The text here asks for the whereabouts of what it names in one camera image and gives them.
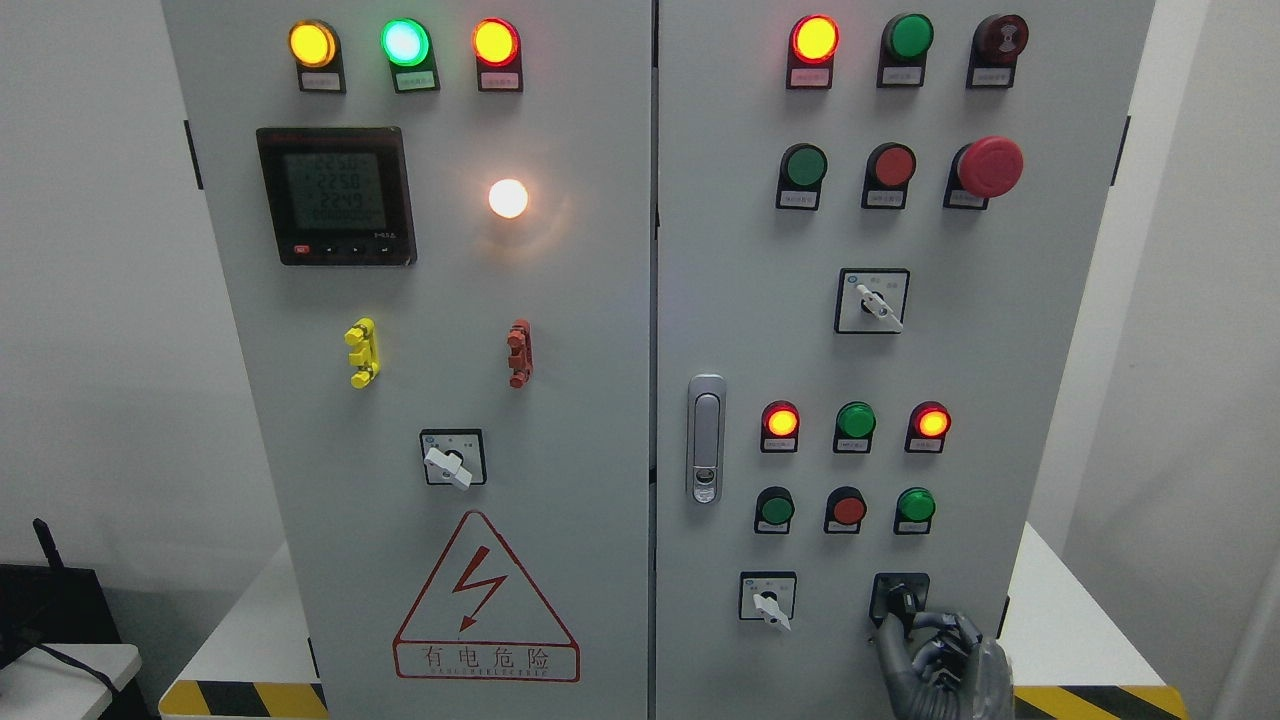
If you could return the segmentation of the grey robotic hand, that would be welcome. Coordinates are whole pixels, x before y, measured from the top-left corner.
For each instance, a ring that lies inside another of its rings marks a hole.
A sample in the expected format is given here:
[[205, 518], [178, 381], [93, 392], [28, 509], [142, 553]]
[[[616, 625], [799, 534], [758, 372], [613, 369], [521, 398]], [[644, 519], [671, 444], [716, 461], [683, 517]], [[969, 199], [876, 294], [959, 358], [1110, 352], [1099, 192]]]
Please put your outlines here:
[[896, 719], [1014, 719], [1012, 674], [997, 641], [960, 612], [881, 623], [877, 652]]

